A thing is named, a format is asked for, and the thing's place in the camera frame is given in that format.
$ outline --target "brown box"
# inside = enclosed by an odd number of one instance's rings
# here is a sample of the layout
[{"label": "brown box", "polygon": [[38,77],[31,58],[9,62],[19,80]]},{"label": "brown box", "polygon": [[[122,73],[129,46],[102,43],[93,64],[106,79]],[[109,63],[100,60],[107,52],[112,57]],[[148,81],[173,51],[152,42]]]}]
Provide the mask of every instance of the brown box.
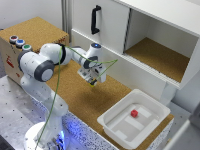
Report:
[{"label": "brown box", "polygon": [[9,43],[9,38],[16,35],[32,46],[38,53],[42,45],[46,43],[62,43],[69,45],[69,35],[53,26],[47,21],[36,17],[20,24],[0,31],[0,52],[3,59],[6,74],[20,84],[23,73],[19,70],[17,57],[21,49]]}]

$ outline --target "black handle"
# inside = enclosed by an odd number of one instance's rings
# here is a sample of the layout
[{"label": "black handle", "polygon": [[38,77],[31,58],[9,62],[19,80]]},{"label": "black handle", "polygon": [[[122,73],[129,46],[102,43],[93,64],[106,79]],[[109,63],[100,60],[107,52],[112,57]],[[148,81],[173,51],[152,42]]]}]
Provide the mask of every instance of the black handle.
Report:
[{"label": "black handle", "polygon": [[92,10],[92,24],[91,24],[91,31],[92,34],[98,33],[100,30],[96,28],[96,12],[101,10],[101,7],[96,5],[96,8]]}]

